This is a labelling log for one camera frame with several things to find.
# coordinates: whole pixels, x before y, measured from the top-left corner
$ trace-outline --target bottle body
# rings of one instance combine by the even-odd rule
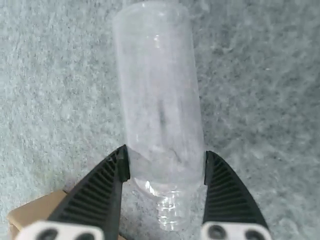
[[[131,178],[157,201],[160,226],[181,229],[205,154],[188,11],[136,3],[118,13],[113,31]]]

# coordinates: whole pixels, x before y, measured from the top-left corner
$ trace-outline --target cardboard box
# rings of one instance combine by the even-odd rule
[[[62,190],[54,191],[9,212],[7,219],[12,239],[22,228],[38,220],[46,220],[66,195]]]

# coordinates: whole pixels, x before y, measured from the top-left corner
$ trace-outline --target clear plastic bottle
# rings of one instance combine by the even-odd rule
[[[131,178],[157,202],[161,228],[182,229],[205,155],[188,11],[136,3],[116,15],[113,31]]]

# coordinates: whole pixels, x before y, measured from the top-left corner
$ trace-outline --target gray carpet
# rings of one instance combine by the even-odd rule
[[[124,143],[111,20],[130,0],[0,0],[0,236],[9,210],[71,188]],[[320,1],[181,0],[192,15],[205,143],[255,197],[275,240],[320,235]],[[126,183],[128,239],[163,232]]]

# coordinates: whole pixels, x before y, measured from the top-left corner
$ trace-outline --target screw hole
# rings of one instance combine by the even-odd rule
[[[247,240],[265,240],[265,237],[255,230],[249,230],[245,233],[245,238]]]
[[[212,225],[208,229],[209,238],[214,240],[223,240],[226,238],[227,234],[223,227],[219,225]]]
[[[95,240],[95,236],[91,233],[82,233],[75,240]]]
[[[58,231],[54,228],[49,228],[46,230],[43,230],[36,240],[55,240],[56,236],[58,235]]]

